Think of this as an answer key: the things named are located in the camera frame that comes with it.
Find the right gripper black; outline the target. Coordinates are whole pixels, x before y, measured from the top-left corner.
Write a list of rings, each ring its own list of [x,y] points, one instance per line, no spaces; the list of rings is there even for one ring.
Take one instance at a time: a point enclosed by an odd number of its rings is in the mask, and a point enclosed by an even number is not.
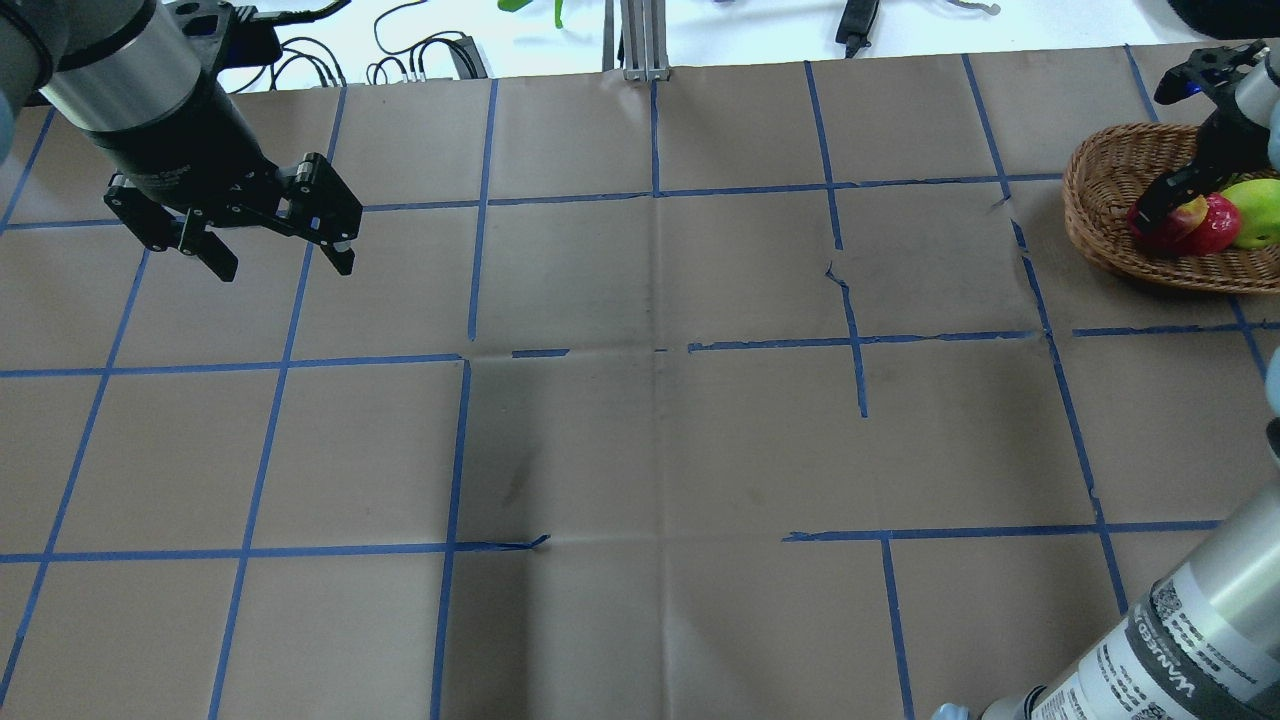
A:
[[[1197,131],[1189,165],[1156,177],[1135,206],[1143,231],[1175,208],[1222,188],[1235,176],[1261,170],[1261,124],[1239,108],[1217,108]]]

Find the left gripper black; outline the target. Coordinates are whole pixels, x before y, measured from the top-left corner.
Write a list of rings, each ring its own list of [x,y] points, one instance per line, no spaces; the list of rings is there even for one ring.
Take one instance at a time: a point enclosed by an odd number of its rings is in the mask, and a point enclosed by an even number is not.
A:
[[[115,167],[104,204],[152,251],[175,249],[219,281],[239,259],[216,228],[262,227],[317,245],[343,277],[364,205],[320,152],[293,167],[271,161],[227,92],[198,76],[172,109],[124,129],[93,129]]]

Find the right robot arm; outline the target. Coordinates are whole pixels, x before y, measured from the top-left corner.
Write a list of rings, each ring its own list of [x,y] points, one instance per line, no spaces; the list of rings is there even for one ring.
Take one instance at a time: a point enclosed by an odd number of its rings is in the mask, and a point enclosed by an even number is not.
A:
[[[1277,168],[1277,55],[1263,41],[1202,47],[1155,101],[1202,94],[1198,126],[1129,124],[1092,135],[1068,164],[1068,233],[1103,268],[1188,290],[1271,292],[1226,249],[1262,249]],[[1275,719],[1279,496],[1271,480],[1142,597],[1055,683],[993,702],[987,719]]]

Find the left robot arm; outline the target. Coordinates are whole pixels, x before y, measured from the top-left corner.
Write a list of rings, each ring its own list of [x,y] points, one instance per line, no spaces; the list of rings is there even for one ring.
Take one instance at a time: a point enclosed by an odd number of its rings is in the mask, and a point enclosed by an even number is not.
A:
[[[278,27],[342,8],[5,1],[3,146],[41,95],[111,160],[102,200],[146,249],[197,258],[229,282],[238,260],[216,229],[261,227],[320,247],[348,275],[362,204],[320,152],[271,161],[219,81],[228,68],[279,61]]]

